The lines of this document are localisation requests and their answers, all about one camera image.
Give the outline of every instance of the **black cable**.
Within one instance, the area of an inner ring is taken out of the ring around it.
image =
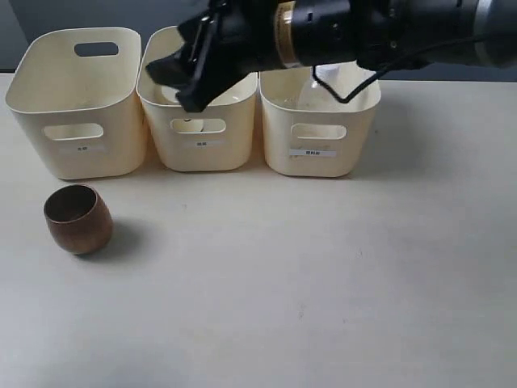
[[[323,81],[321,78],[317,76],[316,68],[317,66],[313,66],[313,79],[317,82],[318,85],[320,85],[323,89],[328,91],[332,97],[339,103],[350,103],[357,95],[362,92],[364,89],[372,85],[375,81],[378,81],[382,77],[384,77],[387,73],[393,70],[397,70],[399,65],[402,65],[410,60],[415,59],[416,57],[429,53],[430,51],[435,51],[437,49],[444,49],[448,47],[458,46],[461,44],[467,44],[467,43],[481,43],[490,39],[496,39],[496,38],[502,38],[502,37],[516,37],[517,34],[515,33],[509,33],[509,32],[503,32],[503,33],[491,33],[491,34],[482,34],[482,35],[475,35],[475,36],[468,36],[466,38],[458,38],[458,39],[452,39],[452,40],[445,40],[444,42],[434,43],[430,44],[424,48],[418,48],[414,51],[411,51],[405,55],[402,55],[401,57],[395,59],[394,61],[391,61],[387,65],[385,65],[381,70],[377,71],[375,74],[373,74],[370,78],[364,80],[362,83],[360,83],[347,97],[343,98],[341,97],[337,91],[334,90],[334,88]]]

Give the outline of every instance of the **metal band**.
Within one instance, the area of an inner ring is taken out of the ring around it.
[[[300,64],[292,44],[292,12],[296,1],[281,2],[275,14],[275,43],[276,51],[285,67],[296,67]]]
[[[479,0],[477,3],[476,19],[474,20],[474,35],[485,33],[485,27],[492,7],[492,0]],[[486,42],[476,43],[476,54],[480,63],[485,66],[494,66],[490,55],[486,51]]]

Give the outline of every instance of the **cup rim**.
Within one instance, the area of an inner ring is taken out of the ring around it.
[[[65,191],[65,190],[70,190],[71,188],[85,188],[87,190],[89,190],[90,192],[93,192],[94,196],[95,196],[95,202],[93,203],[93,205],[91,206],[91,208],[86,212],[84,213],[83,215],[81,215],[80,217],[78,218],[74,218],[73,220],[70,220],[70,221],[57,221],[55,219],[53,219],[52,217],[50,217],[48,215],[48,207],[49,207],[49,202],[59,193]],[[97,193],[97,191],[92,188],[91,186],[88,186],[86,184],[71,184],[69,186],[64,186],[63,188],[60,188],[59,190],[56,190],[55,192],[53,192],[49,198],[47,198],[47,200],[45,201],[45,204],[44,204],[44,207],[43,207],[43,213],[45,215],[45,217],[51,221],[51,223],[53,224],[57,224],[57,225],[67,225],[67,224],[73,224],[77,221],[81,221],[83,218],[87,217],[89,214],[91,214],[91,212],[94,211],[95,207],[97,206],[99,202],[99,194]]]

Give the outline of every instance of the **cream plastic bin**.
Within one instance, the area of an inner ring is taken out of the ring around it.
[[[183,44],[176,27],[156,32],[145,50],[137,92],[162,162],[176,171],[227,171],[250,157],[258,85],[251,74],[201,113],[187,113],[175,92],[156,85],[145,67]]]
[[[371,73],[355,63],[341,65],[342,91],[351,91]],[[368,129],[380,102],[378,82],[342,105],[340,112],[296,109],[310,69],[260,74],[264,147],[267,164],[284,175],[338,177],[359,160]]]
[[[107,44],[111,55],[82,51],[99,53],[93,50]],[[141,165],[147,132],[135,93],[140,61],[140,36],[126,28],[51,32],[31,44],[6,103],[55,176],[122,175]]]

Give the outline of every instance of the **robotic arm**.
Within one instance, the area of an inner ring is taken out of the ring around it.
[[[516,0],[209,0],[179,26],[184,46],[147,71],[178,89],[188,112],[201,112],[256,71],[347,61],[380,74],[434,62],[514,65],[515,21]]]

